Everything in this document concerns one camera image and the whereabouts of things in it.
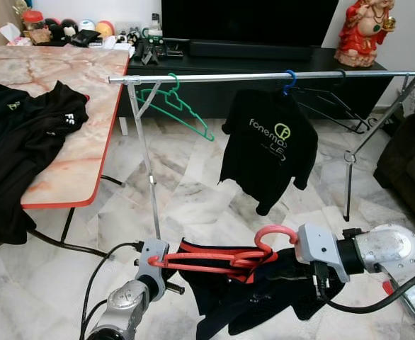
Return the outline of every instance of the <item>black cabinet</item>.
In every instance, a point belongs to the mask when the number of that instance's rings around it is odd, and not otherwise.
[[[321,72],[344,69],[345,71],[364,70],[353,69],[338,63],[334,59],[333,49],[316,49],[310,61],[282,61],[282,60],[259,60],[259,59],[231,59],[231,58],[208,58],[190,57],[185,55],[183,59],[168,59],[161,61],[159,65],[151,64],[144,66],[141,62],[131,61],[128,75],[162,75],[174,73],[185,74],[241,74],[241,73],[273,73],[284,72],[291,69],[294,72]],[[365,70],[385,70],[379,64]],[[340,79],[301,79],[297,86],[311,89],[327,89],[335,93],[353,113],[362,118],[367,118],[377,101],[384,93],[391,77],[386,78],[348,78],[341,86],[334,86]],[[260,80],[260,81],[220,81],[208,83],[182,83],[178,94],[181,99],[188,103],[193,110],[202,118],[226,118],[229,107],[235,93],[240,89],[261,89],[267,91],[283,90],[283,85],[289,81],[282,80]],[[162,84],[161,88],[169,90],[174,84]],[[136,86],[136,89],[152,88],[153,84]],[[327,103],[312,93],[295,93],[300,103],[311,106],[319,111],[329,114],[332,118],[347,118],[342,111]],[[160,106],[162,99],[156,96],[153,103]],[[322,118],[322,116],[306,111],[310,117]],[[132,117],[132,109],[124,88],[121,93],[118,106],[118,116]],[[145,117],[158,117],[161,113],[149,108]]]

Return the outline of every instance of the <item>red table edge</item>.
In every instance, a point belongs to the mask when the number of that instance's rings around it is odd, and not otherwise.
[[[127,62],[125,64],[125,68],[124,68],[124,72],[123,72],[123,76],[125,76],[127,74],[127,68],[129,67],[129,62],[130,62],[130,58],[129,56],[127,56]],[[91,197],[87,200],[80,200],[78,202],[66,202],[66,203],[31,203],[31,204],[22,204],[22,208],[23,209],[60,209],[60,208],[81,208],[81,207],[86,207],[87,205],[92,204],[92,202],[94,202],[94,200],[96,199],[97,196],[97,191],[99,189],[99,184],[101,182],[101,176],[102,176],[102,170],[103,170],[103,164],[105,163],[106,160],[106,156],[107,156],[107,152],[108,152],[108,147],[110,146],[110,139],[111,139],[111,134],[113,132],[113,127],[115,125],[115,120],[116,120],[116,113],[118,112],[118,106],[120,104],[120,99],[121,99],[121,93],[123,91],[123,87],[124,85],[121,84],[119,93],[118,93],[118,99],[116,100],[116,106],[115,106],[115,112],[113,114],[112,117],[112,121],[110,124],[110,131],[108,131],[108,137],[107,137],[107,144],[106,144],[106,148],[103,151],[103,156],[102,156],[102,162],[101,162],[101,167],[99,169],[99,173],[97,175],[97,182],[96,182],[96,187],[94,188],[94,192],[91,195]]]

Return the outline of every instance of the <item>clothing rack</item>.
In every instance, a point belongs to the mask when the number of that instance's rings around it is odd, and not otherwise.
[[[347,71],[346,78],[367,78],[367,77],[404,77],[404,85],[401,94],[397,100],[384,112],[381,119],[367,131],[360,143],[352,150],[346,150],[344,159],[346,161],[346,182],[345,182],[345,200],[343,207],[344,220],[349,222],[349,214],[351,209],[351,187],[352,187],[352,168],[354,163],[357,162],[356,155],[362,149],[362,147],[370,140],[370,138],[377,132],[377,130],[384,125],[393,112],[401,106],[404,99],[415,89],[415,72],[389,72],[389,71]],[[344,78],[344,73],[340,71],[332,72],[298,72],[296,73],[297,79],[333,79]],[[272,80],[272,79],[288,79],[292,80],[292,75],[288,73],[262,73],[262,74],[208,74],[208,75],[187,75],[178,76],[179,82],[183,83],[203,83],[214,81],[259,81],[259,80]],[[130,104],[132,106],[132,112],[135,117],[135,123],[137,127],[138,137],[142,146],[142,153],[144,157],[144,164],[146,166],[149,189],[151,191],[152,211],[154,215],[154,226],[156,230],[156,238],[160,239],[160,227],[159,227],[159,213],[157,211],[157,200],[155,193],[156,181],[152,175],[151,163],[149,161],[149,154],[146,144],[146,139],[143,133],[143,125],[141,117],[143,113],[148,109],[149,104],[155,97],[157,90],[163,83],[174,83],[175,78],[172,76],[111,76],[109,77],[111,84],[123,84],[127,86],[127,90],[130,97]],[[138,106],[137,94],[135,92],[135,86],[141,84],[154,84],[151,93],[149,94],[146,102],[140,108]]]

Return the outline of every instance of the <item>clothes hanger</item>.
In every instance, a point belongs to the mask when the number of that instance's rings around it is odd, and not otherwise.
[[[174,79],[176,79],[176,86],[173,87],[170,91],[166,92],[166,91],[162,91],[162,90],[157,90],[158,94],[161,94],[163,96],[165,96],[165,104],[174,108],[177,111],[184,111],[184,109],[186,109],[193,117],[195,117],[196,119],[198,119],[198,121],[200,121],[200,123],[203,125],[204,132],[203,131],[199,131],[196,127],[193,127],[192,125],[184,122],[182,119],[176,117],[175,115],[173,115],[172,113],[168,112],[167,110],[160,108],[154,104],[149,104],[149,106],[151,106],[152,108],[158,110],[159,112],[173,118],[174,120],[177,120],[179,123],[181,123],[182,125],[185,125],[187,128],[191,129],[192,131],[198,133],[199,135],[203,136],[205,139],[213,142],[215,139],[215,136],[213,135],[213,133],[211,131],[209,131],[209,128],[207,127],[207,125],[205,124],[205,122],[203,121],[203,119],[201,119],[201,117],[199,115],[197,115],[195,112],[193,112],[192,108],[184,101],[182,101],[178,94],[177,91],[179,90],[179,80],[178,77],[174,74],[174,73],[168,73],[169,76],[173,77]],[[140,103],[144,103],[146,101],[146,96],[145,94],[151,93],[152,89],[143,89],[140,91],[137,91],[137,100]]]
[[[283,95],[284,95],[284,96],[287,96],[288,94],[290,94],[290,90],[291,90],[291,88],[295,86],[295,83],[297,83],[297,76],[296,76],[296,75],[295,75],[295,73],[294,73],[293,71],[291,71],[290,69],[287,69],[287,70],[285,71],[285,73],[289,73],[289,74],[291,74],[291,75],[292,75],[292,81],[291,81],[291,84],[285,85],[285,86],[283,87]]]
[[[362,124],[364,124],[367,128],[367,130],[370,129],[370,126],[362,119],[359,115],[356,113],[352,113],[352,109],[344,103],[336,94],[334,94],[332,91],[334,89],[338,89],[342,87],[346,81],[346,73],[343,69],[336,69],[335,71],[338,71],[342,74],[343,78],[340,80],[339,83],[333,85],[333,89],[331,90],[320,90],[320,89],[302,89],[300,87],[295,87],[294,90],[297,90],[298,93],[305,94],[305,93],[311,93],[316,96],[316,98],[320,99],[321,101],[328,103],[331,106],[340,107],[343,109],[343,113],[348,116],[349,119],[357,119],[359,120],[359,124],[355,128],[351,128],[347,126],[346,124],[340,122],[337,119],[332,118],[331,116],[327,115],[324,112],[321,112],[320,110],[317,110],[316,108],[313,108],[311,106],[308,106],[307,104],[300,103],[301,106],[304,108],[308,108],[311,111],[314,111],[315,113],[318,113],[322,116],[324,116],[327,119],[330,119],[332,122],[343,126],[344,128],[348,129],[349,131],[352,131],[354,133],[357,133],[358,135],[362,135],[365,133],[364,131],[359,131],[359,128]]]
[[[278,259],[277,253],[275,253],[270,246],[264,244],[261,238],[267,234],[281,233],[286,234],[290,238],[291,244],[296,244],[298,241],[297,233],[282,225],[267,225],[259,230],[255,235],[255,249],[199,249],[200,252],[188,252],[167,254],[163,257],[162,261],[159,261],[158,256],[152,256],[148,258],[148,264],[150,266],[176,269],[181,271],[200,271],[204,273],[217,273],[227,274],[231,277],[246,276],[253,271],[258,265],[272,262]],[[188,264],[170,263],[174,260],[184,259],[203,259],[203,260],[218,260],[229,261],[231,268],[218,268],[208,266],[193,266]]]

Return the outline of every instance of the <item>statue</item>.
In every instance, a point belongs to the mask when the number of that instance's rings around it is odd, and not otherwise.
[[[376,59],[376,44],[395,28],[389,16],[394,0],[358,0],[348,8],[346,22],[340,33],[335,59],[352,67],[369,67]]]

